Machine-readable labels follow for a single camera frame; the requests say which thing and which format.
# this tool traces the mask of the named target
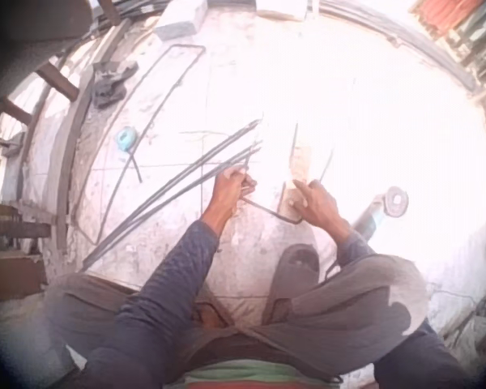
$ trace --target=white block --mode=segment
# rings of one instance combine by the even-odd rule
[[[259,16],[281,20],[302,21],[308,10],[308,0],[256,0]]]
[[[196,34],[207,13],[207,0],[172,0],[155,27],[162,41]]]

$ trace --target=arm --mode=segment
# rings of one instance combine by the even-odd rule
[[[320,182],[294,181],[305,201],[293,207],[310,224],[324,229],[337,243],[340,267],[360,261],[374,250],[340,215],[335,199]],[[374,375],[382,389],[465,387],[467,376],[439,335],[425,319],[398,347],[374,363]]]
[[[75,383],[81,387],[158,388],[175,339],[191,324],[220,234],[241,195],[254,189],[249,176],[227,170],[215,180],[211,203],[156,268],[140,293],[129,297],[102,347],[94,350]]]

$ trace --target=gray pants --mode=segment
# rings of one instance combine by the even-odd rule
[[[132,293],[95,277],[65,276],[46,293],[47,318],[86,358],[102,343]],[[177,343],[176,374],[220,358],[250,357],[288,363],[306,375],[329,379],[384,357],[420,326],[427,305],[425,284],[413,263],[370,255],[293,298],[281,323],[211,330],[192,325]]]

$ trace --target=concrete floor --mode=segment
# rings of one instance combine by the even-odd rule
[[[334,151],[323,184],[349,221],[389,186],[407,191],[407,214],[386,220],[371,245],[415,262],[428,281],[429,318],[438,331],[446,331],[486,293],[484,115],[446,73],[407,49],[394,48],[382,36],[326,17],[298,24],[258,18],[248,9],[213,9],[198,35],[166,44],[147,32],[153,22],[135,24],[115,54],[117,60],[139,63],[138,72],[126,81],[128,91],[172,43],[205,45],[207,53],[142,140],[135,159],[143,183],[130,165],[106,218],[103,238],[169,178],[263,116],[258,128],[262,150],[250,161],[249,173],[258,180],[254,201],[277,208],[298,123],[299,134],[312,147],[311,177],[320,176]],[[96,42],[80,48],[70,58],[73,65],[64,69],[76,84],[94,47]],[[79,227],[92,239],[97,238],[127,160],[117,150],[115,134],[126,125],[140,133],[162,92],[189,60],[188,52],[166,57],[113,124],[79,205]],[[28,163],[24,197],[35,202],[45,186],[51,135],[68,109],[65,98],[54,93],[36,128]],[[90,108],[75,157],[71,207],[114,111],[115,107],[102,112]],[[254,134],[245,136],[176,190],[254,140]],[[91,272],[133,288],[142,286],[187,226],[199,218],[211,188],[212,181],[169,204]],[[248,205],[241,205],[229,222],[207,282],[241,325],[259,322],[279,257],[285,247],[298,242],[317,248],[322,268],[333,262],[333,241],[306,223],[285,224]],[[68,260],[79,268],[93,245],[74,227],[68,243]],[[350,374],[347,382],[365,382],[370,375],[369,367]]]

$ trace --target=sleeve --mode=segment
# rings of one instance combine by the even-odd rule
[[[425,319],[398,347],[374,363],[381,389],[470,387],[466,372]]]
[[[337,263],[344,267],[372,254],[376,253],[367,241],[357,231],[352,231],[347,240],[337,247]]]
[[[162,387],[174,341],[191,323],[194,300],[218,245],[215,233],[195,221],[140,293],[128,298],[108,340],[91,353],[75,386]]]

